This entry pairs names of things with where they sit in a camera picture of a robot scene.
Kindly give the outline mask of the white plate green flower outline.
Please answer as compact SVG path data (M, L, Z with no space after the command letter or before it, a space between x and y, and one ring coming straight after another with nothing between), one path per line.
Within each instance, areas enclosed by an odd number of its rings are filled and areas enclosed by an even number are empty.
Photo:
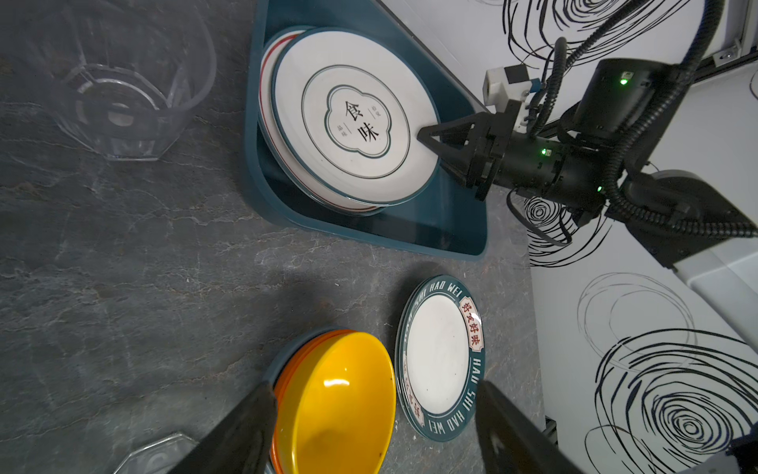
M314 28L274 67L274 117L300 163L346 198L394 207L433 180L434 153L417 138L439 114L404 60L363 34Z

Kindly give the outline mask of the green rimmed white plate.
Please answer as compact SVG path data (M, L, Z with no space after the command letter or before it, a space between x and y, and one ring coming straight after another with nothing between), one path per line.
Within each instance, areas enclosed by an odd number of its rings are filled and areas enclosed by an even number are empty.
M428 278L402 312L394 367L410 425L433 442L451 442L476 411L486 368L485 330L470 290L454 276Z

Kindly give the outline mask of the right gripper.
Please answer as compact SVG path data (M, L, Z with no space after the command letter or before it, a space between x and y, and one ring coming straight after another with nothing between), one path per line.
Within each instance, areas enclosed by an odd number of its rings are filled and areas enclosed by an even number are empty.
M530 137L510 129L515 113L481 112L424 126L419 142L441 143L441 168L485 201L492 187L538 197L576 213L600 213L605 205L602 153L574 144ZM474 149L464 149L467 144Z

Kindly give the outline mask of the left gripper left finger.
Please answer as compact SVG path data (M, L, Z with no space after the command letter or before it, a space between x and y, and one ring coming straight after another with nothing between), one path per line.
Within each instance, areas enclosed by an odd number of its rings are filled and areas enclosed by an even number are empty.
M274 389L262 382L170 473L264 473L277 418Z

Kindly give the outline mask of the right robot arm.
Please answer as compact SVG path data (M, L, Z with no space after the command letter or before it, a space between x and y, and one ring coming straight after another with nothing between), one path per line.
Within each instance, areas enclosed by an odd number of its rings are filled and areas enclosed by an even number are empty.
M724 12L708 1L679 63L606 58L584 96L541 134L566 73L645 9L627 1L578 47L556 40L546 76L524 65L486 73L485 112L422 128L418 141L460 185L485 199L493 187L560 207L558 223L599 216L625 225L645 250L696 292L750 347L757 344L757 227L700 177L645 166L694 83Z

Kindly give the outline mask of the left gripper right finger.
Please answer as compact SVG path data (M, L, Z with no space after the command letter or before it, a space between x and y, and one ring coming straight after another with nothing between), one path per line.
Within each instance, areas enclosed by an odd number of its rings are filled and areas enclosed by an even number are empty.
M487 380L477 392L476 431L486 473L582 473Z

